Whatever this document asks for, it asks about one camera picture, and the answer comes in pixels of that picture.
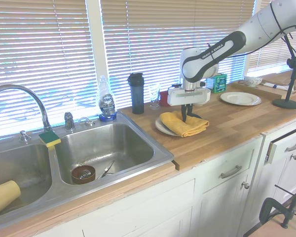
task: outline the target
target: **white plate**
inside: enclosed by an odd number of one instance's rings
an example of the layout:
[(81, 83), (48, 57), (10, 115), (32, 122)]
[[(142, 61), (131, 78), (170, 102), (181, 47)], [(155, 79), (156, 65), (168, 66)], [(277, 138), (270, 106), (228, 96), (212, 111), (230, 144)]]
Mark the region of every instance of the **white plate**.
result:
[(164, 132), (165, 134), (172, 135), (172, 136), (178, 136), (173, 131), (168, 129), (167, 126), (162, 123), (160, 118), (156, 119), (155, 126), (159, 131)]
[(258, 96), (244, 92), (227, 92), (221, 95), (221, 99), (234, 105), (245, 106), (258, 105), (262, 102)]

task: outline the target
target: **window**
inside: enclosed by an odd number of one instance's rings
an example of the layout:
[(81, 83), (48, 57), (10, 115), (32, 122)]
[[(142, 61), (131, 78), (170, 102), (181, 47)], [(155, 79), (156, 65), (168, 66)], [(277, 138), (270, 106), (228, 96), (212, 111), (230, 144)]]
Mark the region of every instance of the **window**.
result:
[[(97, 79), (85, 0), (0, 0), (0, 85), (43, 101), (49, 121), (95, 115)], [(34, 100), (0, 93), (0, 136), (42, 127)]]
[[(118, 107), (131, 105), (127, 77), (144, 73), (162, 90), (179, 82), (180, 53), (215, 44), (251, 16), (254, 0), (101, 0), (108, 76)], [(245, 57), (220, 62), (229, 82), (243, 76)], [(145, 90), (145, 101), (149, 101)]]
[[(270, 4), (270, 0), (262, 0), (260, 8)], [(292, 32), (293, 39), (289, 36), (292, 47), (296, 50), (296, 31)], [(248, 76), (263, 76), (270, 73), (279, 73), (290, 70), (286, 61), (291, 57), (286, 43), (279, 39), (259, 51), (251, 54)]]

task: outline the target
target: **yellow cup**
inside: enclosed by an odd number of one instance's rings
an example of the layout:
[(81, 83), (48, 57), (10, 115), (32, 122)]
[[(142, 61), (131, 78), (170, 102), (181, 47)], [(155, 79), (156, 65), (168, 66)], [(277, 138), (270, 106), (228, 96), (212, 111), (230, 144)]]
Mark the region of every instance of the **yellow cup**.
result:
[(14, 181), (0, 185), (0, 211), (21, 195), (19, 186)]

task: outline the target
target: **small box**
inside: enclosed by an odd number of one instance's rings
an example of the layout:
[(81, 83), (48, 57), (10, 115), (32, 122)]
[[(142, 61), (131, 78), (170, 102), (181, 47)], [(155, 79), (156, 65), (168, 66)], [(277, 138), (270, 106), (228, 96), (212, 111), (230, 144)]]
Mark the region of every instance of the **small box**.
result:
[(207, 87), (213, 93), (221, 93), (226, 91), (226, 82), (227, 75), (226, 74), (218, 74), (213, 76), (212, 78), (207, 79)]

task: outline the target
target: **dawn dish soap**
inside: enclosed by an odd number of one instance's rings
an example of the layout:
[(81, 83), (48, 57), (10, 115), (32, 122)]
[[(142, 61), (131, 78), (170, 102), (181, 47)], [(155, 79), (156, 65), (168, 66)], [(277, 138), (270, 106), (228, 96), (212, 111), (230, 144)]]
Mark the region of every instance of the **dawn dish soap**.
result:
[(113, 94), (110, 92), (109, 84), (104, 75), (100, 76), (99, 82), (99, 114), (100, 121), (111, 121), (116, 119), (115, 104)]

